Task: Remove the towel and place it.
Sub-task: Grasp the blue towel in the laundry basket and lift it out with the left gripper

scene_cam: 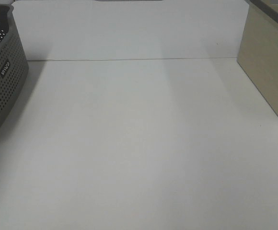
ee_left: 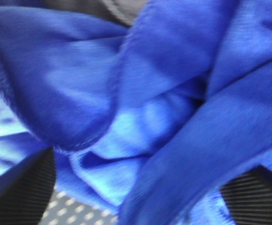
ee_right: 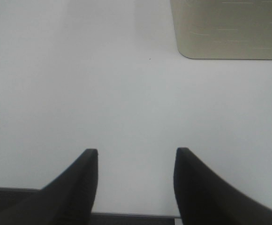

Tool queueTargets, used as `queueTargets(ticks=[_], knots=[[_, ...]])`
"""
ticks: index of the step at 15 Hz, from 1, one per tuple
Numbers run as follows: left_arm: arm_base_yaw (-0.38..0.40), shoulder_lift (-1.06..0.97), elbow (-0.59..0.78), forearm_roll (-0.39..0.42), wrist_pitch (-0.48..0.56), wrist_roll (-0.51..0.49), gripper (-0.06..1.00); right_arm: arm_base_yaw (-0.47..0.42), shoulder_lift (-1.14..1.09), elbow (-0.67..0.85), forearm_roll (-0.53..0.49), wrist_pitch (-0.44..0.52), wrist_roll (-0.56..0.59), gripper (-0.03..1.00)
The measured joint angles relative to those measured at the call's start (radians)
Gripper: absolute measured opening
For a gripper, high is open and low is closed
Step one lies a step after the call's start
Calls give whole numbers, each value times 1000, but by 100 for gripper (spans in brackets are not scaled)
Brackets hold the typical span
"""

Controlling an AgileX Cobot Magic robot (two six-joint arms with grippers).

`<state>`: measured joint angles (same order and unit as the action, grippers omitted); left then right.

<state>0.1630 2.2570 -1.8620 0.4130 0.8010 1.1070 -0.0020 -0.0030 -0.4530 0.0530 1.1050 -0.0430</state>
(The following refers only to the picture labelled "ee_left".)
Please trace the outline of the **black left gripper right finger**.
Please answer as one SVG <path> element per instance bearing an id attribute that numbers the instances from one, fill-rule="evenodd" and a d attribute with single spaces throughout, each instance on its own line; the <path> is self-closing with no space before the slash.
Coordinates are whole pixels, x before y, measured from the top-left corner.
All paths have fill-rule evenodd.
<path id="1" fill-rule="evenodd" d="M 220 192 L 237 225 L 272 225 L 272 171 L 258 166 L 229 181 Z"/>

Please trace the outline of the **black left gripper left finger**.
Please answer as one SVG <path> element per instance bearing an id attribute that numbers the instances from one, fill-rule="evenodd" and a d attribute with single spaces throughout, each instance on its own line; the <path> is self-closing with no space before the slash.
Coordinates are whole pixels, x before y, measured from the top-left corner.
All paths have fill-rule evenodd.
<path id="1" fill-rule="evenodd" d="M 56 182 L 52 148 L 26 157 L 0 176 L 0 225 L 37 225 Z"/>

